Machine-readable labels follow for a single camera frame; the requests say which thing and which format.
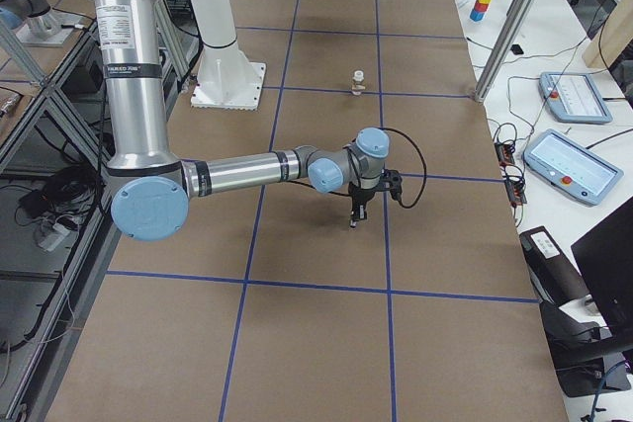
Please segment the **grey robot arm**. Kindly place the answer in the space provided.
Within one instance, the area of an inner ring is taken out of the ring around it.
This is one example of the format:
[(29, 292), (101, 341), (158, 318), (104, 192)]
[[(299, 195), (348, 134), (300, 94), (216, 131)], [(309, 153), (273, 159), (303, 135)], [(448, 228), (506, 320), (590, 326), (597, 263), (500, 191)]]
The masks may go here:
[[(367, 203), (388, 188), (390, 140), (379, 128), (362, 129), (339, 151), (303, 145), (215, 161), (183, 160), (171, 151), (158, 53), (159, 1), (93, 0), (115, 140), (107, 170), (117, 228), (137, 240), (161, 240), (183, 226), (194, 198), (300, 178), (323, 194), (346, 188), (352, 220), (364, 219)], [(191, 3), (203, 48), (194, 105), (255, 110), (266, 67), (240, 50), (229, 0)]]

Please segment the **grey robot arm base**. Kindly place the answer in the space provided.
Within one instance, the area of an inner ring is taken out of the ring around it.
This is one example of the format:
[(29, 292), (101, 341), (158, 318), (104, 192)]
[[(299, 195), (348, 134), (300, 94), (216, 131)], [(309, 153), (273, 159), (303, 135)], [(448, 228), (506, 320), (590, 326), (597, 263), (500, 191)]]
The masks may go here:
[(70, 35), (47, 0), (1, 0), (1, 21), (28, 46), (61, 47)]

